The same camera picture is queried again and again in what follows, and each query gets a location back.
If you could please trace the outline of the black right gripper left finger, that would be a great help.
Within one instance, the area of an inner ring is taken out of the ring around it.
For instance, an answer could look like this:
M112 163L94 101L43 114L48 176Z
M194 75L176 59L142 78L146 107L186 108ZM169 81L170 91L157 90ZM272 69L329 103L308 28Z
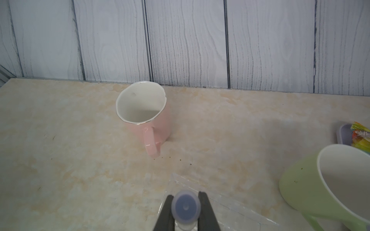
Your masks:
M172 215L173 199L173 195L166 197L153 231L174 231L174 217Z

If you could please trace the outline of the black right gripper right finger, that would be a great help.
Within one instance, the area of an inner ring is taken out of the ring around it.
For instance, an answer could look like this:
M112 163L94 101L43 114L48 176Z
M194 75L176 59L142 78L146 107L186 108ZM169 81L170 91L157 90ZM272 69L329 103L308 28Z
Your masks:
M208 195L205 192L199 192L198 198L201 207L198 231L221 231Z

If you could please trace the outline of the lilac lip balm tube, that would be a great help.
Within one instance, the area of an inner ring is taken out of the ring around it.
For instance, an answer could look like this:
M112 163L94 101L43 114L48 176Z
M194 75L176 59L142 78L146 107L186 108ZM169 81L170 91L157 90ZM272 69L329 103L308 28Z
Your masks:
M195 228L200 216L200 200L192 191L179 191L172 200L171 212L176 225L182 231L191 231Z

